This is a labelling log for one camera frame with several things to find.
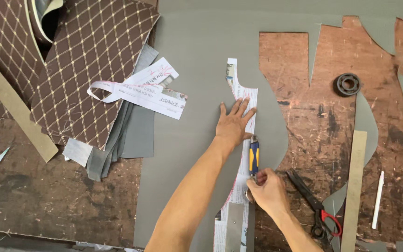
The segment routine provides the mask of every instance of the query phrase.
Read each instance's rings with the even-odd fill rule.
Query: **person's left hand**
[[[245,126],[248,121],[256,113],[256,107],[250,109],[243,117],[243,112],[247,109],[250,99],[246,98],[242,102],[239,98],[232,106],[230,113],[227,115],[227,109],[224,102],[220,104],[220,119],[215,129],[215,137],[225,140],[234,146],[239,145],[244,139],[251,136],[251,133],[245,133]]]

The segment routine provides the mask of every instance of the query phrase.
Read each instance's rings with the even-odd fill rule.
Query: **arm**
[[[245,126],[256,112],[256,108],[252,108],[242,117],[249,99],[242,105],[241,102],[242,99],[238,99],[228,115],[225,104],[221,103],[214,140],[176,188],[156,222],[145,252],[189,251],[222,166],[234,147],[242,142]]]
[[[284,180],[278,177],[272,169],[266,168],[259,171],[257,184],[254,180],[249,179],[247,185],[255,201],[270,215],[283,232],[292,251],[323,251],[291,213]]]

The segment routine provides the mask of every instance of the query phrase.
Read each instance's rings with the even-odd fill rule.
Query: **hand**
[[[281,221],[291,214],[285,182],[270,168],[257,173],[257,184],[253,179],[247,180],[253,198],[279,226]]]
[[[247,126],[248,121],[256,113],[256,107],[250,109],[248,113],[242,117],[249,101],[250,99],[246,98],[242,102],[242,98],[239,98],[232,106],[228,115],[225,104],[223,102],[220,104],[220,119],[215,129],[216,138],[222,139],[235,147],[244,139],[251,137],[251,133],[245,133],[245,126]]]

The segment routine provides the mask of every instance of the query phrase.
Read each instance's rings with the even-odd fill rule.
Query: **person's right hand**
[[[272,217],[277,225],[291,213],[285,182],[272,169],[260,170],[257,173],[257,184],[251,178],[247,181],[247,186],[256,203]]]

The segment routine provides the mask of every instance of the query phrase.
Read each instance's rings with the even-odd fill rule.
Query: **yellow and blue knife handle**
[[[254,175],[259,170],[259,142],[250,144],[250,175]]]

